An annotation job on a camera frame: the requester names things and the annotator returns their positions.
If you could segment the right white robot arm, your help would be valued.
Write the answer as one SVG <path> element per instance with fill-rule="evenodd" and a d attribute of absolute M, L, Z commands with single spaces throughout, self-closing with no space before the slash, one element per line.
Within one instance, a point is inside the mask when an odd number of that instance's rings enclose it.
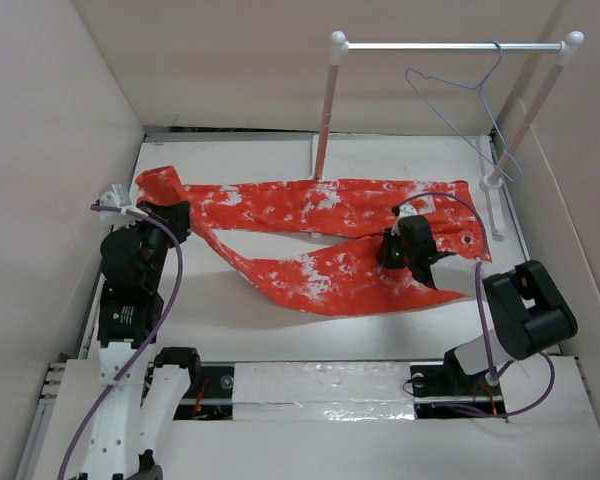
<path fill-rule="evenodd" d="M 428 220 L 403 216 L 383 233 L 381 266 L 407 269 L 432 292 L 461 294 L 477 301 L 482 334 L 444 355 L 440 370 L 423 379 L 456 394 L 486 374 L 498 380 L 498 364 L 525 360 L 574 337 L 574 314 L 545 266 L 529 260 L 508 271 L 490 263 L 440 251 Z"/>

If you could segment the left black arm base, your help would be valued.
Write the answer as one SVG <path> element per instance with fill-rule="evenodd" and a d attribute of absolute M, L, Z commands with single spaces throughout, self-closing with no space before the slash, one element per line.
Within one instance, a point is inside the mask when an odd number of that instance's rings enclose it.
<path fill-rule="evenodd" d="M 195 348 L 163 348 L 154 360 L 155 367 L 177 365 L 190 378 L 174 414 L 174 420 L 220 421 L 233 418 L 235 365 L 204 363 Z"/>

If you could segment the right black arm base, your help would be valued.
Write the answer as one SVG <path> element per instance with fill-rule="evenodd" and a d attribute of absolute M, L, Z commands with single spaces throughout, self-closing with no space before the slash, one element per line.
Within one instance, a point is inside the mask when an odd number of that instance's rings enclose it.
<path fill-rule="evenodd" d="M 485 374 L 468 375 L 451 351 L 438 363 L 416 362 L 402 390 L 414 399 L 417 419 L 483 418 L 505 413 L 502 391 Z"/>

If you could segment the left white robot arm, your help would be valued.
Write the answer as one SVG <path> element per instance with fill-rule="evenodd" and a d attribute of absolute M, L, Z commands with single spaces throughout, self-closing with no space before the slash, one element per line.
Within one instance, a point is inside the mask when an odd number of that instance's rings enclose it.
<path fill-rule="evenodd" d="M 129 218 L 100 246 L 104 285 L 97 326 L 102 391 L 70 441 L 58 476 L 65 478 L 81 438 L 87 450 L 79 479 L 160 479 L 162 450 L 183 397 L 202 387 L 192 347 L 157 349 L 158 332 L 183 278 L 181 245 L 190 206 L 135 206 L 100 199 L 93 210 Z"/>

